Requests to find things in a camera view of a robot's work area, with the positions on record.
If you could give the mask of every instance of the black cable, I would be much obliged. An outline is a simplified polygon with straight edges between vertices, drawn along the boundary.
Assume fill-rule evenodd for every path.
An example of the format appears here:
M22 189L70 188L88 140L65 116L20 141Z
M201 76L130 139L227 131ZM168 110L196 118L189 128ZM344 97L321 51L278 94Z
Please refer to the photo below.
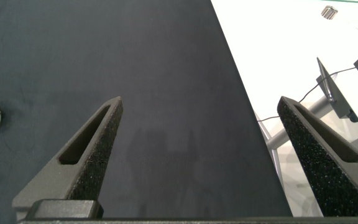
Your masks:
M331 76L333 76L333 75L335 75L335 74L338 74L338 73L340 73L340 72L346 72L346 71L349 71L349 70L352 70L352 69L355 69L355 68L357 68L357 67L348 68L348 69L345 69L345 70L341 70L341 71L338 71L338 72L334 72L334 73L328 75L327 77L323 78L320 82L317 83L316 86L314 86L314 87L302 98L302 100L298 101L298 103L301 103L301 102L309 95L309 93L311 93L315 88L317 88L317 86L319 86L319 85L320 85L325 79L327 79L328 77L331 77ZM280 117L280 116L272 116L272 117L269 117L269 118L265 118L265 119L262 119L262 120L258 120L258 122L266 121L266 120L272 119L272 118L279 118L279 117Z
M272 116L272 117L269 117L269 118L265 118L263 120L258 120L258 122L261 122L261 121L266 121L268 119L272 119L272 118L279 118L280 116Z

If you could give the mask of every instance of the white table surface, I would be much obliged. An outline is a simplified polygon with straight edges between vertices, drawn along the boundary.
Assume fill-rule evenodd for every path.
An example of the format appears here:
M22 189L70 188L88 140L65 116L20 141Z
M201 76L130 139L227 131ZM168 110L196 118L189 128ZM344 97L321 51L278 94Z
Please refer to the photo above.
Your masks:
M212 3L252 106L262 119L277 115L281 96L300 100L316 85L316 57L329 73L351 68L358 59L358 4L318 0ZM327 5L339 11L331 21L320 15ZM358 71L343 72L334 79L358 116ZM321 90L315 90L305 101L322 96Z

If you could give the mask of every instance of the black table surface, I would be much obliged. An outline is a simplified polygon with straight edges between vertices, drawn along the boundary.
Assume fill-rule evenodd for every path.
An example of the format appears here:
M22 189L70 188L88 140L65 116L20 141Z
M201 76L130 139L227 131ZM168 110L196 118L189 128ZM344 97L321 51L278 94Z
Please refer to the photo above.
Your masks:
M210 1L0 0L0 223L116 96L105 217L291 215Z

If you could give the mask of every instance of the dark gray fabric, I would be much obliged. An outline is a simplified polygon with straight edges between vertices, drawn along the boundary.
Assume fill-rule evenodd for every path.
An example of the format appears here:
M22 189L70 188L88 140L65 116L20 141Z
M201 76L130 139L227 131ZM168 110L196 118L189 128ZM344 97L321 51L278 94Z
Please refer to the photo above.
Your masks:
M0 223L115 96L105 217L291 215L210 1L25 0L0 1Z

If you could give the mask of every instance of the metal bracket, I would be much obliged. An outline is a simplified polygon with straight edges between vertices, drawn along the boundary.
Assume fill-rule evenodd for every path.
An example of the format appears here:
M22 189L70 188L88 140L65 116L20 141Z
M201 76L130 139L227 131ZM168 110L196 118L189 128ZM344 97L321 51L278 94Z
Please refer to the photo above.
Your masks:
M316 81L320 83L320 88L326 95L329 103L333 107L336 115L339 118L350 118L353 123L358 122L358 117L353 112L350 104L345 99L344 95L341 93L334 80L329 76L324 65L317 58L318 65L320 68L321 76L319 76Z
M17 220L43 199L96 201L122 115L121 97L105 102L13 199Z

